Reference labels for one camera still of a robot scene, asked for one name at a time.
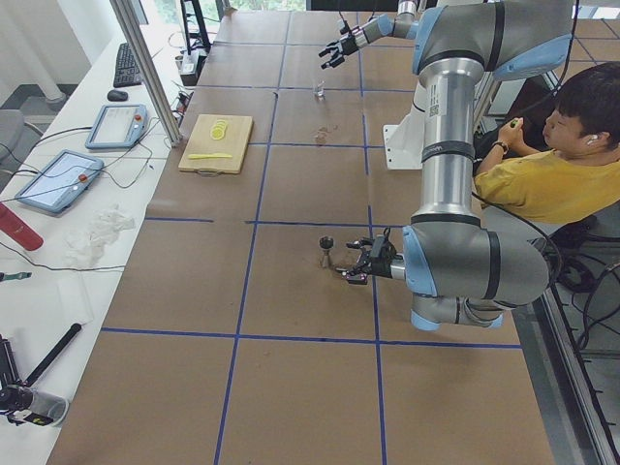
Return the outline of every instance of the person's hand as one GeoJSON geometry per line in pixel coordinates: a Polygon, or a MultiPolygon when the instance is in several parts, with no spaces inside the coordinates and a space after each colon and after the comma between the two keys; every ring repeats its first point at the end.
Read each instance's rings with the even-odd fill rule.
{"type": "Polygon", "coordinates": [[[523,140],[523,118],[513,118],[509,123],[500,128],[497,140],[505,143],[508,147],[520,146],[523,140]]]}

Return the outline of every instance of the wristwatch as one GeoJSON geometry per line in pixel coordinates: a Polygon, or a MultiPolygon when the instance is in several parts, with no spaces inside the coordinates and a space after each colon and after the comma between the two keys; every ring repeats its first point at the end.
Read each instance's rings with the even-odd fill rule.
{"type": "Polygon", "coordinates": [[[501,140],[496,140],[495,142],[491,144],[491,150],[493,149],[495,145],[499,145],[500,147],[502,147],[502,150],[504,150],[504,155],[508,153],[508,146],[506,145],[505,142],[502,142],[501,140]]]}

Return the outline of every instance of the cutting board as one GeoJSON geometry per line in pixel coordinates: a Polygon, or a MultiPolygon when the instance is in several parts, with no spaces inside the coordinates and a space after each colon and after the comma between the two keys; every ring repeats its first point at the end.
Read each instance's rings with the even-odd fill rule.
{"type": "Polygon", "coordinates": [[[216,171],[238,174],[252,132],[252,116],[229,114],[201,114],[192,130],[190,139],[178,164],[181,171],[216,171]],[[227,123],[224,137],[211,137],[211,128],[220,120],[227,123]],[[231,158],[205,158],[190,160],[191,154],[226,153],[231,158]]]}

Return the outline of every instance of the keyboard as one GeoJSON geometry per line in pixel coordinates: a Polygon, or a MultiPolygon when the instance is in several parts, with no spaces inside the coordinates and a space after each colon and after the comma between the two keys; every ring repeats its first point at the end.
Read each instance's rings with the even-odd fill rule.
{"type": "Polygon", "coordinates": [[[142,76],[129,44],[121,44],[116,53],[116,69],[114,70],[113,86],[128,87],[130,85],[140,85],[141,83],[142,76]]]}

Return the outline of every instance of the crumpled plastic wrap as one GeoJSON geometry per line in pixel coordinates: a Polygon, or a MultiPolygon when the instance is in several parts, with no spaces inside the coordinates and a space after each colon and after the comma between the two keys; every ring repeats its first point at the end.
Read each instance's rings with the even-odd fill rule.
{"type": "Polygon", "coordinates": [[[96,212],[85,229],[69,231],[65,236],[68,245],[66,265],[73,268],[95,267],[106,246],[115,242],[121,231],[135,227],[134,218],[117,204],[96,212]]]}

